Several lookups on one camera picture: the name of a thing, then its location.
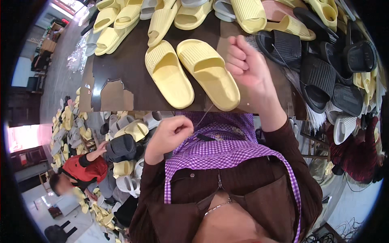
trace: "brown sweater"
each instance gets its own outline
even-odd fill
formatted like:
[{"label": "brown sweater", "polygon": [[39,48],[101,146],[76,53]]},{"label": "brown sweater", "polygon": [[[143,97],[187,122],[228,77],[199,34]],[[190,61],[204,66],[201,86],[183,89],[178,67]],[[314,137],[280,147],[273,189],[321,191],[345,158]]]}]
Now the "brown sweater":
[{"label": "brown sweater", "polygon": [[[265,138],[269,148],[283,154],[296,176],[301,194],[301,241],[321,213],[322,190],[309,173],[289,121],[277,131],[265,133]],[[248,159],[233,168],[177,171],[171,180],[170,205],[163,203],[165,162],[145,163],[142,193],[130,225],[131,242],[191,242],[218,189],[218,175],[230,197],[273,240],[293,241],[298,209],[287,170],[276,157],[264,156]]]}]

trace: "purple gingham apron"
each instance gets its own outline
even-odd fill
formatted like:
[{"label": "purple gingham apron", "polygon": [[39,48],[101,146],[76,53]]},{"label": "purple gingham apron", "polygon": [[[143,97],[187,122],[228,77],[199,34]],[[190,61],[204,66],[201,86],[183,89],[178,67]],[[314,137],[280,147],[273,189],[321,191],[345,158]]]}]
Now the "purple gingham apron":
[{"label": "purple gingham apron", "polygon": [[[276,156],[281,160],[289,174],[293,195],[299,211],[296,237],[297,243],[301,229],[301,198],[293,170],[283,155],[260,145],[257,142],[252,114],[176,112],[192,120],[194,133],[173,151],[173,156],[165,162],[165,203],[172,203],[170,181],[174,173],[183,168],[193,170],[225,169],[235,167],[241,162],[262,156]],[[205,142],[196,136],[202,134],[216,141]]]}]

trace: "necklace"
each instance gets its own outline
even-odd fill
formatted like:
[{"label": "necklace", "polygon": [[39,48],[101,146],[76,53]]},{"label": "necklace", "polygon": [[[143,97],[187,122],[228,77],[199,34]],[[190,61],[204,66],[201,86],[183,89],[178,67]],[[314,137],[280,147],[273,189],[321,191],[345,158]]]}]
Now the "necklace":
[{"label": "necklace", "polygon": [[228,197],[228,202],[223,203],[223,204],[220,204],[220,205],[218,205],[218,206],[216,206],[216,207],[214,207],[214,208],[208,210],[208,212],[206,212],[206,213],[204,214],[204,217],[205,217],[208,213],[214,211],[215,209],[220,208],[221,206],[224,206],[224,205],[226,205],[226,204],[231,204],[231,203],[233,203],[233,201],[231,201],[231,198]]}]

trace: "slipper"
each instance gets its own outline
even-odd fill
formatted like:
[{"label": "slipper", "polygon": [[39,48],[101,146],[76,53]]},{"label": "slipper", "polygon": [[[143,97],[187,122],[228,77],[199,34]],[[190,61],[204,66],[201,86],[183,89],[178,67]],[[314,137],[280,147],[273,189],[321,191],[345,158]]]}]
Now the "slipper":
[{"label": "slipper", "polygon": [[181,4],[185,8],[197,8],[203,4],[206,4],[208,0],[181,0]]},{"label": "slipper", "polygon": [[293,9],[293,14],[298,20],[303,22],[305,26],[316,34],[316,38],[320,41],[335,44],[339,36],[328,28],[315,14],[308,9],[296,7]]},{"label": "slipper", "polygon": [[320,49],[323,60],[334,67],[338,80],[345,85],[352,85],[353,74],[343,67],[342,59],[336,53],[335,48],[328,42],[322,42],[320,43]]},{"label": "slipper", "polygon": [[135,23],[140,16],[140,7],[143,0],[129,0],[127,6],[120,10],[114,22],[114,28],[117,30],[127,28]]},{"label": "slipper", "polygon": [[338,16],[337,16],[337,11],[329,4],[321,2],[319,0],[306,0],[311,6],[313,11],[315,11],[321,21],[328,26],[332,31],[336,32],[336,25],[338,22]]},{"label": "slipper", "polygon": [[195,8],[182,5],[174,18],[174,26],[180,30],[193,30],[199,27],[212,10],[213,2],[214,0],[208,0],[203,5]]},{"label": "slipper", "polygon": [[336,107],[352,116],[357,117],[361,114],[363,97],[355,86],[335,84],[331,101]]},{"label": "slipper", "polygon": [[116,2],[116,0],[102,0],[96,4],[96,7],[99,11],[107,8],[120,9],[120,5]]},{"label": "slipper", "polygon": [[65,160],[69,159],[69,145],[67,143],[63,145],[63,156],[65,157]]},{"label": "slipper", "polygon": [[107,8],[101,10],[97,15],[95,24],[93,25],[93,33],[96,34],[97,32],[102,31],[105,27],[110,26],[110,24],[115,21],[118,13],[119,11],[116,8]]},{"label": "slipper", "polygon": [[138,142],[139,140],[143,139],[148,133],[149,129],[147,128],[147,125],[142,120],[135,120],[120,129],[115,134],[114,138],[117,138],[124,134],[130,134],[134,138],[135,142]]},{"label": "slipper", "polygon": [[134,170],[134,163],[132,161],[121,161],[119,163],[114,163],[114,177],[115,176],[125,176],[130,175]]},{"label": "slipper", "polygon": [[105,28],[100,38],[97,40],[97,48],[95,55],[101,56],[105,53],[112,54],[116,51],[120,43],[126,38],[126,36],[135,28],[138,24],[139,19],[137,19],[132,25],[128,26],[125,29],[114,29],[111,27]]},{"label": "slipper", "polygon": [[296,19],[293,14],[293,9],[283,3],[275,0],[263,0],[262,6],[265,10],[267,20],[280,22],[285,15]]},{"label": "slipper", "polygon": [[374,45],[368,40],[362,40],[347,45],[343,50],[346,68],[352,73],[371,72],[377,66],[377,53]]},{"label": "slipper", "polygon": [[231,0],[237,22],[249,34],[263,30],[267,19],[262,2],[257,0]]},{"label": "slipper", "polygon": [[354,131],[357,125],[356,117],[340,115],[334,126],[334,142],[336,145],[343,143]]},{"label": "slipper", "polygon": [[160,0],[155,7],[155,12],[152,14],[149,30],[147,32],[147,35],[149,36],[147,44],[149,47],[156,46],[164,38],[172,25],[174,17],[181,7],[181,1],[173,1],[173,4],[171,4],[172,0]]},{"label": "slipper", "polygon": [[122,129],[124,128],[125,126],[127,126],[128,124],[130,124],[131,122],[135,121],[135,118],[131,115],[125,115],[123,117],[121,117],[118,121],[117,121],[117,125],[119,127],[119,129]]},{"label": "slipper", "polygon": [[342,110],[339,109],[338,107],[334,106],[334,104],[329,101],[326,105],[326,115],[328,118],[328,121],[332,124],[335,125],[337,117],[342,113]]},{"label": "slipper", "polygon": [[316,113],[323,113],[333,95],[336,81],[335,69],[325,61],[308,55],[300,71],[300,87],[304,100]]},{"label": "slipper", "polygon": [[140,20],[151,19],[156,5],[157,0],[143,0],[142,6],[140,7]]},{"label": "slipper", "polygon": [[304,8],[308,9],[308,7],[301,0],[276,0],[277,2],[283,3],[291,8]]},{"label": "slipper", "polygon": [[265,26],[265,30],[279,30],[289,34],[298,35],[301,40],[316,39],[316,35],[312,30],[307,29],[303,23],[293,17],[290,17],[289,15],[285,15],[279,23],[268,22]]},{"label": "slipper", "polygon": [[239,105],[238,86],[226,70],[223,58],[209,44],[184,40],[177,46],[177,55],[218,109],[231,111]]},{"label": "slipper", "polygon": [[146,68],[166,101],[177,109],[190,106],[195,98],[172,45],[163,40],[145,55]]},{"label": "slipper", "polygon": [[301,41],[297,35],[261,30],[255,36],[261,52],[273,62],[300,72]]},{"label": "slipper", "polygon": [[[94,34],[91,31],[91,33],[89,34],[89,38],[88,38],[88,41],[86,43],[86,51],[85,51],[86,56],[92,56],[95,53],[95,50],[97,48],[96,43],[97,43],[98,38],[100,37],[100,34],[101,34],[101,31],[96,33],[96,34]],[[80,88],[78,88],[78,90],[77,90],[78,95],[80,95]]]},{"label": "slipper", "polygon": [[231,0],[215,0],[213,4],[215,16],[226,22],[234,22],[237,18],[231,5]]}]

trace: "red vest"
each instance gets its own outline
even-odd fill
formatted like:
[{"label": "red vest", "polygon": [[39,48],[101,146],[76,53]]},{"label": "red vest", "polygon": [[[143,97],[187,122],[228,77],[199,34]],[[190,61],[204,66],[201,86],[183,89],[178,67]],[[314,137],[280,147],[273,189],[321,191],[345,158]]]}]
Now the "red vest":
[{"label": "red vest", "polygon": [[108,166],[106,161],[103,157],[99,156],[87,167],[82,167],[78,161],[81,156],[83,155],[76,155],[69,158],[62,168],[74,178],[84,182],[91,181],[97,177],[97,184],[99,184],[107,175]]}]

